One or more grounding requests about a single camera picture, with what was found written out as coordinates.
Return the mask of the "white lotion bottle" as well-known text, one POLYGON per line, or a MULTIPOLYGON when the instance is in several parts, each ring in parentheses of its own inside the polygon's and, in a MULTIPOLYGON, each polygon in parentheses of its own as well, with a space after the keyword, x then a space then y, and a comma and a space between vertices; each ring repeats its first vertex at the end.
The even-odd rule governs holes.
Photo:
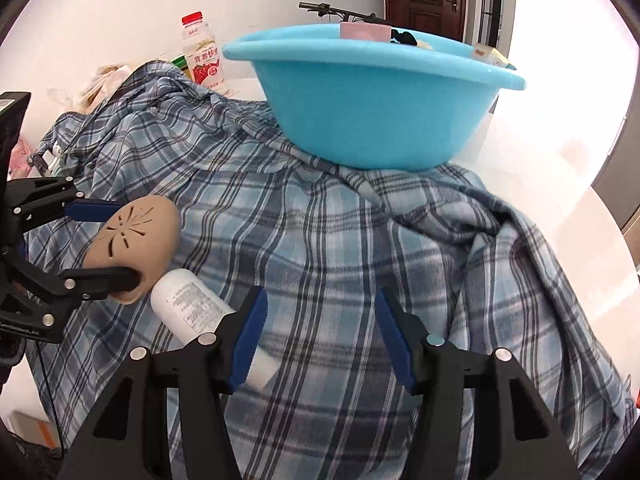
POLYGON ((258 346, 268 314, 265 289, 251 287, 233 309, 195 274, 176 269, 155 284, 151 304, 180 342, 209 348, 207 366, 222 392, 234 393, 244 384, 262 391, 277 373, 279 361, 258 346))

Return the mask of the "tan perforated soap case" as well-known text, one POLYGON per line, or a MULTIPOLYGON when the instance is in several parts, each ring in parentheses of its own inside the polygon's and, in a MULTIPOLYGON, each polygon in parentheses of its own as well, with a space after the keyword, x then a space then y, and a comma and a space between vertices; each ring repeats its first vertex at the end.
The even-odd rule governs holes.
POLYGON ((105 222, 92 240, 82 266, 119 266, 136 271, 136 287, 110 293, 121 304, 133 304, 166 273, 179 240, 177 206, 163 196, 145 196, 122 206, 105 222))

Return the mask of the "pink pouch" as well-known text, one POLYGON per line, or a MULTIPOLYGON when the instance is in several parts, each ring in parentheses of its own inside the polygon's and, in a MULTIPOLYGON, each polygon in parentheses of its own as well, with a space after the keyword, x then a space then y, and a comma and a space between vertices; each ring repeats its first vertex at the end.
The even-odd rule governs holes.
POLYGON ((10 157, 9 180, 27 178, 32 166, 29 165, 32 151, 22 138, 17 140, 10 157))

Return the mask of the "blue plaid shirt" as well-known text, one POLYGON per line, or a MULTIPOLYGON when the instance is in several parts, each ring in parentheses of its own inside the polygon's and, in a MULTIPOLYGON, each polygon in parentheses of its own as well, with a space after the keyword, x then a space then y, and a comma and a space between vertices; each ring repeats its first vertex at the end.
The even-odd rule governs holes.
POLYGON ((362 171, 311 156, 264 102, 229 100, 167 63, 138 68, 43 137, 82 192, 172 200, 172 262, 227 304, 268 294, 260 343, 279 363, 226 419, 247 479, 395 479, 420 402, 396 382, 374 315, 382 286, 461 349, 510 349, 582 478, 605 468, 636 409, 551 247, 471 171, 362 171))

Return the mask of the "yellow bottle green cap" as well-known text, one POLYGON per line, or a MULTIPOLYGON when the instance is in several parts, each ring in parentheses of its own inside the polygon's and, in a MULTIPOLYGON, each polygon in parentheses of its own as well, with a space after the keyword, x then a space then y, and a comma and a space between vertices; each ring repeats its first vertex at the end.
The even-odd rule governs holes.
POLYGON ((174 58, 171 61, 172 65, 178 67, 189 79, 193 79, 191 70, 189 68, 188 62, 186 62, 186 57, 184 55, 178 56, 178 58, 174 58))

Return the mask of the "strawberry milk bottle red cap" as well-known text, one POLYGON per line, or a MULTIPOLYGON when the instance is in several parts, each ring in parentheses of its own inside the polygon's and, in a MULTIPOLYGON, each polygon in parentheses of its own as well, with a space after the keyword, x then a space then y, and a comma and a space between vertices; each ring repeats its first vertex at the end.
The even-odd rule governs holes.
POLYGON ((223 96, 228 92, 222 54, 215 36, 200 11, 184 16, 182 23, 182 50, 186 65, 196 84, 223 96))

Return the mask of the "blue plastic basin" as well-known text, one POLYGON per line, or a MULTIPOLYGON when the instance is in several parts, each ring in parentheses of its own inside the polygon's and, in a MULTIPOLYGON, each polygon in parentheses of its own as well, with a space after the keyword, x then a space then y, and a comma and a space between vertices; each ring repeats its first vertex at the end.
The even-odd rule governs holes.
POLYGON ((304 152, 360 169, 421 171, 459 154, 515 70, 469 44, 416 32, 435 50, 340 38, 340 25, 263 30, 222 48, 252 64, 283 134, 304 152))

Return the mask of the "black folding bicycle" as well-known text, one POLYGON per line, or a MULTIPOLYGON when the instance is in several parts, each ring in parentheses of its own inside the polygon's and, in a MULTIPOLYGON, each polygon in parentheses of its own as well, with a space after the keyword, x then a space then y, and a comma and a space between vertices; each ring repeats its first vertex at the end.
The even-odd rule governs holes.
POLYGON ((317 14, 319 18, 324 18, 325 16, 337 16, 342 22, 363 22, 369 24, 390 25, 390 21, 380 18, 375 13, 357 13, 355 11, 334 8, 334 6, 331 6, 329 3, 300 2, 298 7, 300 10, 317 14))

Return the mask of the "pink plastic holder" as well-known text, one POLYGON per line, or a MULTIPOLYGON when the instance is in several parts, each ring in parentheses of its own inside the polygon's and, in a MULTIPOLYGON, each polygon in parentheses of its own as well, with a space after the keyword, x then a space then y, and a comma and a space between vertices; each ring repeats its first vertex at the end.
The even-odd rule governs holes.
POLYGON ((392 38, 390 25, 372 24, 366 22, 341 22, 340 38, 348 40, 385 42, 392 38))

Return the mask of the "red white medicine box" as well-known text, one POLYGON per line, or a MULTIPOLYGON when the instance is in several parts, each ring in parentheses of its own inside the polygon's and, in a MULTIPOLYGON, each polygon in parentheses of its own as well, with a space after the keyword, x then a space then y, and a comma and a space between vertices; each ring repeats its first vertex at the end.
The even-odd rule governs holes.
POLYGON ((506 68, 507 70, 515 70, 515 66, 503 55, 498 49, 486 46, 486 44, 474 44, 472 52, 474 60, 506 68))

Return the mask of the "black hair scrunchie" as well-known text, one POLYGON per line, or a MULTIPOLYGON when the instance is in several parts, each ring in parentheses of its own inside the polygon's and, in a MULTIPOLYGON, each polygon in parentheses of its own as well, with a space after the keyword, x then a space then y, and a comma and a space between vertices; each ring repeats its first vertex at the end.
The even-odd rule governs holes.
POLYGON ((415 47, 418 44, 418 40, 411 32, 402 32, 394 28, 390 30, 390 40, 396 42, 396 44, 405 44, 406 46, 415 47))

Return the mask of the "white tissue pack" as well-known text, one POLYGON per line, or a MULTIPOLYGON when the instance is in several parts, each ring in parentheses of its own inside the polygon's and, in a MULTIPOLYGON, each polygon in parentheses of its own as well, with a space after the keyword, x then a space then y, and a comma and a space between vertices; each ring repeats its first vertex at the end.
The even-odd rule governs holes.
POLYGON ((428 42, 421 41, 421 40, 416 40, 416 46, 423 50, 429 50, 429 51, 435 50, 428 42))

